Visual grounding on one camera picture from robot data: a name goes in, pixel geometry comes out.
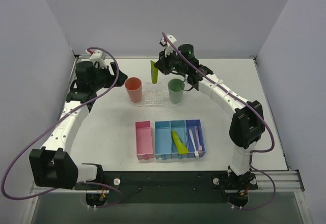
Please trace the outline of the yellow-green toothpaste tube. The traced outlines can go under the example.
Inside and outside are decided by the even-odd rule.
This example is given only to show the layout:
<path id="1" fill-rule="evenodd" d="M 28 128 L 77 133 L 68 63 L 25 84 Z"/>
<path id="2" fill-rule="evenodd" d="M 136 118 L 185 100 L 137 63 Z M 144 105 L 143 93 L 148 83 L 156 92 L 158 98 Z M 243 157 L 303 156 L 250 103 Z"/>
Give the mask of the yellow-green toothpaste tube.
<path id="1" fill-rule="evenodd" d="M 176 145 L 177 150 L 178 150 L 178 153 L 180 155 L 188 154 L 189 153 L 187 147 L 181 141 L 181 139 L 180 139 L 180 137 L 179 137 L 179 135 L 178 135 L 178 133 L 176 131 L 172 131 L 172 139 L 173 139 L 174 144 Z"/>
<path id="2" fill-rule="evenodd" d="M 153 60 L 150 61 L 150 65 L 151 65 L 151 82 L 153 84 L 157 84 L 158 69 L 155 67 L 155 62 Z"/>

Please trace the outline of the orange plastic cup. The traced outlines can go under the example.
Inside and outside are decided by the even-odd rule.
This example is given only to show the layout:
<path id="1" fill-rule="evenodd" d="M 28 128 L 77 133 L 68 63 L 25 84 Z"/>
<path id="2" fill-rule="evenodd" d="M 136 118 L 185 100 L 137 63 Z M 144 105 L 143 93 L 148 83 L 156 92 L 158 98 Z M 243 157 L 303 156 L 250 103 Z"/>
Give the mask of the orange plastic cup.
<path id="1" fill-rule="evenodd" d="M 139 78 L 131 77 L 125 81 L 125 87 L 133 103 L 138 103 L 142 99 L 142 82 Z"/>

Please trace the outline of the green plastic cup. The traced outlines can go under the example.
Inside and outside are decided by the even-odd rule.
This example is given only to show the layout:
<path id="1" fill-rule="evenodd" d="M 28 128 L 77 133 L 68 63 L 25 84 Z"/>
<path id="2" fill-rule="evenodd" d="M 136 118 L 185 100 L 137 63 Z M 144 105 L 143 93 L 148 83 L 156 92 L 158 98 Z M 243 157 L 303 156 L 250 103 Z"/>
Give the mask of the green plastic cup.
<path id="1" fill-rule="evenodd" d="M 171 79 L 168 82 L 168 90 L 170 101 L 174 104 L 178 104 L 182 101 L 183 91 L 184 91 L 184 83 L 180 79 Z"/>

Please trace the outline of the clear textured plastic box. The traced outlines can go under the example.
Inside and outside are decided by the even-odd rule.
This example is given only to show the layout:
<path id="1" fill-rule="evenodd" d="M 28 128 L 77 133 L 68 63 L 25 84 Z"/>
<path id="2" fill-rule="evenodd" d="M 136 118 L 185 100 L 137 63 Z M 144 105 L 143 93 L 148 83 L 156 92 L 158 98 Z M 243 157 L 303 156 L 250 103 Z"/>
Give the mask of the clear textured plastic box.
<path id="1" fill-rule="evenodd" d="M 149 103 L 165 103 L 169 102 L 168 87 L 165 83 L 145 82 L 142 86 L 142 98 Z"/>

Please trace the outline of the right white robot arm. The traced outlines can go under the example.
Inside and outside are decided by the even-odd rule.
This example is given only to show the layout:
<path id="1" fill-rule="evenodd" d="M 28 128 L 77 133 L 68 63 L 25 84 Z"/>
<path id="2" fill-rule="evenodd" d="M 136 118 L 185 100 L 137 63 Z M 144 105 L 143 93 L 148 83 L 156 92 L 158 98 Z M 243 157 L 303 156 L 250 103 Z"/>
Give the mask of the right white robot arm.
<path id="1" fill-rule="evenodd" d="M 178 50 L 190 61 L 189 65 L 167 44 L 162 45 L 158 61 L 154 66 L 164 75 L 175 74 L 185 78 L 193 89 L 215 101 L 230 117 L 229 136 L 234 146 L 229 176 L 237 181 L 249 175 L 250 152 L 261 139 L 265 126 L 257 117 L 263 117 L 262 105 L 256 100 L 250 102 L 229 89 L 208 67 L 201 65 L 194 56 L 191 44 L 182 44 Z"/>

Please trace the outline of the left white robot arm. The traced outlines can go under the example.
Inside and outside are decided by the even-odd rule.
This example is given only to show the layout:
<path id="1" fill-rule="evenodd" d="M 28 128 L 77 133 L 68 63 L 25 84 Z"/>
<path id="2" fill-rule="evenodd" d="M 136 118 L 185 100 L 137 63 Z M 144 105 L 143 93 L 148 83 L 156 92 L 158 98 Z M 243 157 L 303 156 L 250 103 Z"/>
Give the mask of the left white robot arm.
<path id="1" fill-rule="evenodd" d="M 117 68 L 99 62 L 82 61 L 76 65 L 75 80 L 66 97 L 58 125 L 40 149 L 33 149 L 29 160 L 35 184 L 39 187 L 73 189 L 86 182 L 99 189 L 104 184 L 102 166 L 95 163 L 76 164 L 70 156 L 74 139 L 90 113 L 100 89 L 121 87 L 127 75 Z"/>

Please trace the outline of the clear textured oval tray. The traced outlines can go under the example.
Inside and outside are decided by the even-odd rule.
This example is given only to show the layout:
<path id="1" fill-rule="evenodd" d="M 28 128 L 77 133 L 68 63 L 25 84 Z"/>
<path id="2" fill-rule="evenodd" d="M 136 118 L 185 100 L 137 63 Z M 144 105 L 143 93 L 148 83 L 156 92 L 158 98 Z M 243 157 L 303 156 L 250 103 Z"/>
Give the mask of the clear textured oval tray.
<path id="1" fill-rule="evenodd" d="M 138 107 L 177 107 L 181 103 L 182 100 L 173 103 L 169 91 L 159 89 L 145 89 L 142 91 L 140 102 L 132 102 L 133 105 Z"/>

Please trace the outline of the pink toothbrush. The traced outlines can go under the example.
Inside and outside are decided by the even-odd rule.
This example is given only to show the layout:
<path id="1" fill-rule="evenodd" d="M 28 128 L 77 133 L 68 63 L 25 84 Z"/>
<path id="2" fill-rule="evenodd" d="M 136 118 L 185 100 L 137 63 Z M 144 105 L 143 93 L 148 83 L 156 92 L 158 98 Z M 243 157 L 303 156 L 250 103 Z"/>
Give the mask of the pink toothbrush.
<path id="1" fill-rule="evenodd" d="M 199 131 L 198 131 L 197 126 L 195 126 L 195 134 L 196 134 L 196 138 L 197 138 L 198 152 L 201 153 L 202 152 L 202 146 L 200 145 Z"/>

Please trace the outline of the white toothbrush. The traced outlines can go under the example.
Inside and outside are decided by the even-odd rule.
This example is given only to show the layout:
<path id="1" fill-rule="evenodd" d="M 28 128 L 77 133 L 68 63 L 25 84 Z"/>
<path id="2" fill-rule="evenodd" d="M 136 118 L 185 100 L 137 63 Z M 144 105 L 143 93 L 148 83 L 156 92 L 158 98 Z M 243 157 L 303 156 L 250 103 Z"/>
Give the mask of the white toothbrush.
<path id="1" fill-rule="evenodd" d="M 196 158 L 199 158 L 199 153 L 198 153 L 198 151 L 196 149 L 193 132 L 192 132 L 191 129 L 189 129 L 188 132 L 189 132 L 189 135 L 190 135 L 190 138 L 191 138 L 191 142 L 192 142 L 192 145 L 193 145 L 193 148 L 194 148 L 194 155 L 195 155 Z"/>

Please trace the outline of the purple-blue storage bin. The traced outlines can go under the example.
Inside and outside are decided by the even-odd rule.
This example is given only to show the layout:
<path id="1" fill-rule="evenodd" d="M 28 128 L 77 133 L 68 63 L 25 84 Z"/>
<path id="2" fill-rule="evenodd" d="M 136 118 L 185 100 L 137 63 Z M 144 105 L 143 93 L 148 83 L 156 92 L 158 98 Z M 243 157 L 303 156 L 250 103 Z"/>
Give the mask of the purple-blue storage bin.
<path id="1" fill-rule="evenodd" d="M 206 153 L 200 120 L 186 120 L 188 158 L 196 158 L 195 151 L 201 158 Z"/>

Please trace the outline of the light blue bin middle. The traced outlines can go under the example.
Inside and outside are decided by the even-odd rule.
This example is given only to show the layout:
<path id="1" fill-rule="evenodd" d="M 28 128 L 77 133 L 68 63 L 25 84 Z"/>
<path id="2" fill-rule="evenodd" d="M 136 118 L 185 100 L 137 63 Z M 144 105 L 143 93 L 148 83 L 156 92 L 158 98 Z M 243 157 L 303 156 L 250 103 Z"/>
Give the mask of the light blue bin middle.
<path id="1" fill-rule="evenodd" d="M 181 142 L 188 148 L 185 120 L 174 120 L 170 122 L 171 122 L 171 131 L 176 131 Z M 178 153 L 173 138 L 171 138 L 171 140 L 172 140 L 172 158 L 178 158 L 178 159 L 187 158 L 187 154 L 180 155 Z"/>

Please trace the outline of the light blue bin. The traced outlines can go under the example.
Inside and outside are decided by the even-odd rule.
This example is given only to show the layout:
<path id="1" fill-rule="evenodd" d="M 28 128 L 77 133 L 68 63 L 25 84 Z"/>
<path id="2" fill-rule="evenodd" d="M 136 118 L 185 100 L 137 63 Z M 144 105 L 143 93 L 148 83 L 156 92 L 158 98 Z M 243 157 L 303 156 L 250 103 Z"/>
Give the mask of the light blue bin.
<path id="1" fill-rule="evenodd" d="M 171 124 L 170 121 L 155 122 L 155 158 L 171 159 L 172 143 L 171 143 Z"/>
<path id="2" fill-rule="evenodd" d="M 174 120 L 170 122 L 171 122 L 171 131 L 176 131 L 181 142 L 188 148 L 185 120 Z M 180 155 L 178 153 L 173 138 L 171 138 L 171 140 L 172 140 L 172 158 L 178 158 L 178 159 L 187 158 L 187 154 Z"/>

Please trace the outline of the pink storage bin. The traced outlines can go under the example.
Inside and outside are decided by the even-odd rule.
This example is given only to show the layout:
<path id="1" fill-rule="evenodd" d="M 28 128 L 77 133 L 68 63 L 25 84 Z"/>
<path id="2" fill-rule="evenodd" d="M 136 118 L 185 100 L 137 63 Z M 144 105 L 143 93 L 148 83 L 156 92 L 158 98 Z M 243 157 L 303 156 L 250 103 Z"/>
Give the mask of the pink storage bin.
<path id="1" fill-rule="evenodd" d="M 135 123 L 136 155 L 138 160 L 148 160 L 154 157 L 150 121 Z"/>

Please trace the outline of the light blue bin left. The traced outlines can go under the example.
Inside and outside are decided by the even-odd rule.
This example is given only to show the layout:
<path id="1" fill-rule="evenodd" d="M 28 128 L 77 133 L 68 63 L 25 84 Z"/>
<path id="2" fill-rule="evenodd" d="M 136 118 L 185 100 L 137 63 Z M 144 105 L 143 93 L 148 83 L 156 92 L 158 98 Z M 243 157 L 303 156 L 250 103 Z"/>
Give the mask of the light blue bin left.
<path id="1" fill-rule="evenodd" d="M 170 121 L 155 122 L 155 158 L 171 159 L 172 143 L 171 143 L 171 124 Z"/>

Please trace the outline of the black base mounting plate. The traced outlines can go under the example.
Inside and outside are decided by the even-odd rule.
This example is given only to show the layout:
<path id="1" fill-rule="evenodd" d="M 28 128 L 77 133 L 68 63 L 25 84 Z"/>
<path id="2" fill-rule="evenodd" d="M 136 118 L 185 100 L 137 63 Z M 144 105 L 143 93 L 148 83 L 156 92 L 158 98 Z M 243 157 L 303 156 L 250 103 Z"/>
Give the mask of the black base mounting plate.
<path id="1" fill-rule="evenodd" d="M 248 192 L 258 188 L 255 174 L 237 177 L 227 171 L 104 171 L 89 184 L 78 183 L 75 190 L 85 190 L 90 206 L 115 201 L 126 204 L 217 204 L 234 201 L 244 206 Z"/>

